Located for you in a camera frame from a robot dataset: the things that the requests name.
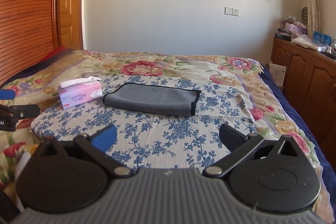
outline plastic bag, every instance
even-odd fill
[[[328,49],[327,44],[315,42],[305,34],[298,35],[298,37],[293,39],[291,42],[303,46],[305,48],[312,49],[316,52],[326,52]]]
[[[286,22],[307,29],[307,25],[306,25],[305,23],[302,23],[301,21],[299,21],[299,20],[298,20],[296,17],[294,17],[294,16],[287,16],[287,17],[284,17],[284,18],[280,19],[280,21],[281,21],[281,28],[283,28],[283,29],[285,28]]]

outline red pillow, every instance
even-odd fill
[[[58,53],[60,53],[60,52],[64,52],[66,49],[67,49],[66,47],[64,47],[64,46],[60,46],[60,47],[58,47],[57,49],[53,50],[52,52],[48,53],[45,57],[43,57],[43,58],[40,60],[40,62],[41,62],[41,61],[44,61],[44,60],[47,60],[47,59],[49,59],[50,57],[53,57],[54,55],[56,55],[56,54],[58,54]]]

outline wooden cabinet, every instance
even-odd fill
[[[313,57],[308,75],[300,115],[320,143],[331,126],[330,116],[336,99],[336,67]]]
[[[336,170],[336,61],[277,38],[271,60],[287,67],[283,94]]]
[[[297,112],[301,111],[306,78],[309,72],[311,55],[290,47],[285,76],[284,96]]]
[[[281,40],[274,40],[271,60],[274,64],[286,66],[288,57],[289,45],[282,43]]]

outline cabinet handle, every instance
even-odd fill
[[[334,98],[333,98],[333,95],[334,95],[334,89],[335,89],[335,86],[336,86],[336,84],[333,86],[333,90],[331,91],[331,95],[330,95],[330,98],[331,98],[331,99],[334,99]]]
[[[288,58],[289,58],[289,54],[285,54],[286,57],[285,57],[285,64],[288,65],[287,61],[288,61]]]

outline pink box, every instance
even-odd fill
[[[307,29],[286,22],[285,29],[292,32],[292,38],[297,38],[300,34],[307,34]]]
[[[58,87],[63,109],[76,106],[103,96],[101,84],[97,81],[78,83],[67,87]]]

